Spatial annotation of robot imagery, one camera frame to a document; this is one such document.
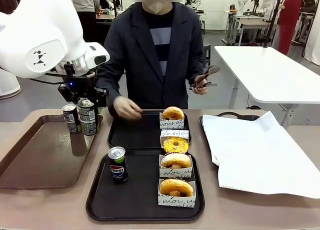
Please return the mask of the person's right hand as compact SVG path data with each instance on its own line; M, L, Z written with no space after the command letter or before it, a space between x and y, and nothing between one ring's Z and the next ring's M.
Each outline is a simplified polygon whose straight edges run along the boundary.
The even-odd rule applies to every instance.
M117 96L113 101L113 107L119 117L126 120L138 120L142 117L142 109L131 99Z

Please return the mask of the person's left hand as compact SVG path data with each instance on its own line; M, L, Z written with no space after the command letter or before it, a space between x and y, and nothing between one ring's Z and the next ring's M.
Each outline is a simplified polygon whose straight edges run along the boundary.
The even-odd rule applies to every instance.
M193 87L191 90L193 93L195 93L196 95L205 95L208 93L208 88L204 87L204 85L207 83L207 80L204 78L202 81L200 81L196 87Z

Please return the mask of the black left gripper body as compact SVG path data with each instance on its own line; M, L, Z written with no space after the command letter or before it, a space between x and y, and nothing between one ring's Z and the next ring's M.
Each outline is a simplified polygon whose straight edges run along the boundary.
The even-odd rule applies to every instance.
M96 102L96 90L95 90L95 75L90 74L85 78L71 78L63 77L64 84L74 93L74 103L82 98L89 99L91 102Z

